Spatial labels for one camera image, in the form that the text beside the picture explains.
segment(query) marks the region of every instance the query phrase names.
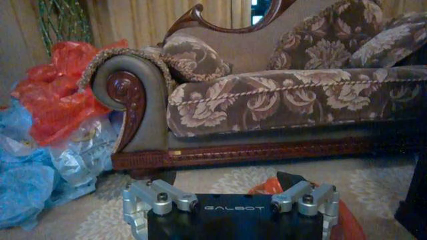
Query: metal clamp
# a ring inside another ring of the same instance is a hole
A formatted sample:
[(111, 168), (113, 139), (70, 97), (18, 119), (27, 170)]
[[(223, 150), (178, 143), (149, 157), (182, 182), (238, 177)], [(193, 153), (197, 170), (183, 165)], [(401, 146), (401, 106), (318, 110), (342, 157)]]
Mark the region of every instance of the metal clamp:
[(293, 210), (293, 204), (298, 203), (298, 212), (305, 216), (324, 214), (324, 239), (332, 238), (333, 227), (340, 223), (341, 194), (337, 187), (322, 184), (313, 188), (308, 181), (301, 181), (288, 191), (272, 197), (272, 209), (277, 213)]
[(123, 218), (131, 225), (138, 240), (147, 240), (147, 212), (166, 215), (173, 211), (173, 202), (182, 211), (194, 212), (198, 197), (170, 185), (163, 180), (137, 181), (123, 190)]

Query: beige curtain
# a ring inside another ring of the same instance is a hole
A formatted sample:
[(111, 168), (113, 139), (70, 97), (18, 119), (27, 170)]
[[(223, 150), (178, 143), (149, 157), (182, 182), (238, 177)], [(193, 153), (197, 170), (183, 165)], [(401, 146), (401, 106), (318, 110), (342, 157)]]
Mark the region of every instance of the beige curtain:
[(426, 12), (427, 0), (382, 0), (388, 19), (410, 12)]
[(177, 19), (198, 3), (203, 18), (223, 28), (251, 23), (251, 0), (85, 0), (95, 45), (123, 38), (133, 48), (155, 45)]

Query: red plastic bag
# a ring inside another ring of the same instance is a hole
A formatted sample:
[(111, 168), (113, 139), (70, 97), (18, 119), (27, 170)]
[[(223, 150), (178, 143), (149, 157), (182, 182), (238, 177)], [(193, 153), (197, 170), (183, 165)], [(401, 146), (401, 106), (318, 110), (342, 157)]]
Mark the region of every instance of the red plastic bag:
[(11, 95), (33, 115), (30, 134), (42, 146), (66, 139), (86, 119), (111, 111), (98, 102), (90, 88), (78, 92), (78, 82), (102, 50), (127, 47), (127, 40), (102, 49), (86, 42), (61, 42), (53, 47), (53, 63), (27, 71), (29, 77)]

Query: floral upholstery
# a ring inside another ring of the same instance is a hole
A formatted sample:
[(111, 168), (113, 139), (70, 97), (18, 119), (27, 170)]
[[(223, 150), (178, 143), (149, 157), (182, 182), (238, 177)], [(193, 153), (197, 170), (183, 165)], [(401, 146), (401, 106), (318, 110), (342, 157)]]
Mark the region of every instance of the floral upholstery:
[(381, 32), (382, 22), (376, 1), (340, 1), (282, 36), (267, 69), (348, 67), (353, 53)]
[(182, 82), (207, 82), (231, 73), (231, 65), (198, 38), (178, 33), (166, 41), (162, 59)]
[(353, 68), (393, 67), (427, 43), (427, 12), (394, 19), (352, 56)]
[(272, 70), (185, 83), (167, 122), (191, 137), (416, 118), (427, 103), (427, 66)]

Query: screw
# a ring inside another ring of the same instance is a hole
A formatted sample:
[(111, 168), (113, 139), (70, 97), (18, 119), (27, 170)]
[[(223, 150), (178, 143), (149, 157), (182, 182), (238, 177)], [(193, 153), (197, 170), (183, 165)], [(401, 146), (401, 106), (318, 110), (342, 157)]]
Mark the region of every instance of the screw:
[(281, 206), (280, 206), (278, 202), (273, 202), (270, 204), (270, 209), (272, 209), (273, 214), (278, 214), (281, 212)]
[(194, 200), (191, 203), (190, 203), (190, 212), (191, 213), (197, 213), (199, 210), (199, 201), (198, 200)]
[(169, 200), (169, 194), (166, 192), (161, 192), (158, 194), (158, 201), (159, 202), (166, 202)]
[(302, 196), (302, 202), (305, 204), (313, 204), (314, 203), (314, 196), (310, 194), (306, 194), (305, 196)]

